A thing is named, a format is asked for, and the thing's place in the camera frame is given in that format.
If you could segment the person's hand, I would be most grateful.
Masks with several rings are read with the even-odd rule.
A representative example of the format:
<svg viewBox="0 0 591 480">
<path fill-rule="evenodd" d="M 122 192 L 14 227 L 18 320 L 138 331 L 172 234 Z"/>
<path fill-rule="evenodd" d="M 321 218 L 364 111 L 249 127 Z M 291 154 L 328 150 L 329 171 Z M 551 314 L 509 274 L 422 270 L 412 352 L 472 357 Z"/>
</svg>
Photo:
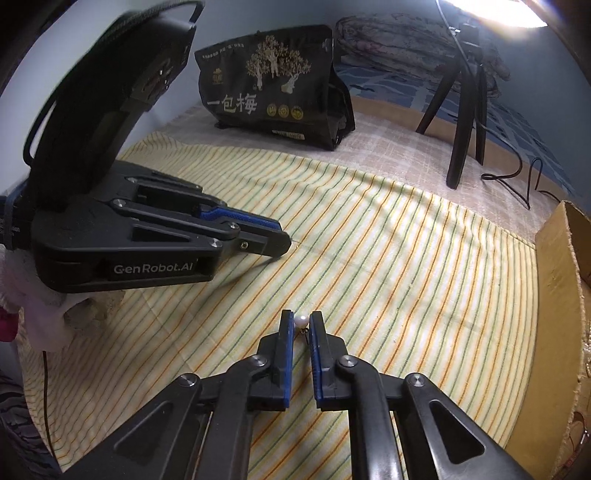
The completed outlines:
<svg viewBox="0 0 591 480">
<path fill-rule="evenodd" d="M 1 249 L 1 340 L 23 325 L 36 351 L 56 352 L 76 333 L 93 334 L 120 306 L 124 292 L 60 293 L 39 278 L 32 254 Z"/>
</svg>

